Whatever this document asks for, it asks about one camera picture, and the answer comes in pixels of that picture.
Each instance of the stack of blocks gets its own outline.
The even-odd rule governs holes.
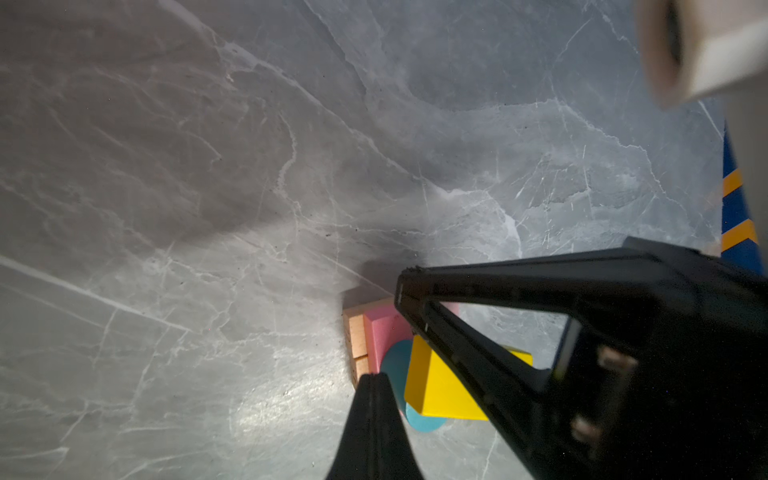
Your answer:
[[[393,300],[388,298],[343,311],[355,388],[360,376],[379,373],[384,355],[393,345],[413,339],[405,401],[423,416],[487,420],[453,371],[424,339],[414,337],[410,324],[397,311]],[[458,304],[446,306],[458,315]],[[511,348],[507,350],[528,365],[533,365],[530,353]]]

